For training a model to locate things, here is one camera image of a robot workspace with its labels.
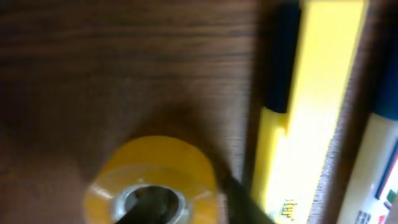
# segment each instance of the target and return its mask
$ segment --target wooden surface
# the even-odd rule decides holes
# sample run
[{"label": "wooden surface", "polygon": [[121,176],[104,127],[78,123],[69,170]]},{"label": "wooden surface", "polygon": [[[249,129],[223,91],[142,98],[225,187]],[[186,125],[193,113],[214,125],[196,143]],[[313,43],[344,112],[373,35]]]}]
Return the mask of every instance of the wooden surface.
[{"label": "wooden surface", "polygon": [[[0,1],[0,223],[83,223],[101,164],[149,134],[221,155],[248,182],[277,4]],[[336,222],[391,6],[371,6],[309,223]]]}]

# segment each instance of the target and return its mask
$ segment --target tape roll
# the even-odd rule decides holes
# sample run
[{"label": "tape roll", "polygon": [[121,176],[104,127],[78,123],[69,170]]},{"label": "tape roll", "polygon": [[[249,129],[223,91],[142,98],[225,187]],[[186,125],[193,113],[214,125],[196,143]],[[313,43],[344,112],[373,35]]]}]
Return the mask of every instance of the tape roll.
[{"label": "tape roll", "polygon": [[218,220],[213,168],[195,147],[179,139],[149,136],[116,150],[86,191],[89,224],[113,224],[137,202],[137,192],[160,187],[175,198],[169,224]]}]

